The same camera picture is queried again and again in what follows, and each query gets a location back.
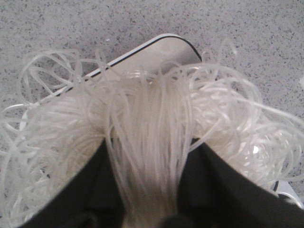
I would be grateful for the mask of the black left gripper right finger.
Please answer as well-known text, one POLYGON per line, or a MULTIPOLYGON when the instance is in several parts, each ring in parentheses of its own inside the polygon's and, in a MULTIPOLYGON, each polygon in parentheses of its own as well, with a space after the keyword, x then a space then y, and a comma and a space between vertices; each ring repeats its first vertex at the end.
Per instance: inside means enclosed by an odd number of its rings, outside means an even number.
POLYGON ((207 144, 192 150, 165 228, 302 228, 304 211, 239 174, 207 144))

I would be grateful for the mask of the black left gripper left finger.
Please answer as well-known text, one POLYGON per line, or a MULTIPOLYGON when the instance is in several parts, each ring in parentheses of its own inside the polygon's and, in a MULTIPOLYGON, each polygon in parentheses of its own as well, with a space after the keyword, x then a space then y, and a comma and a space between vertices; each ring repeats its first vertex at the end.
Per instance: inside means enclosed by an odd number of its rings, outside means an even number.
POLYGON ((119 228, 124 207, 106 142, 89 162, 23 228, 119 228))

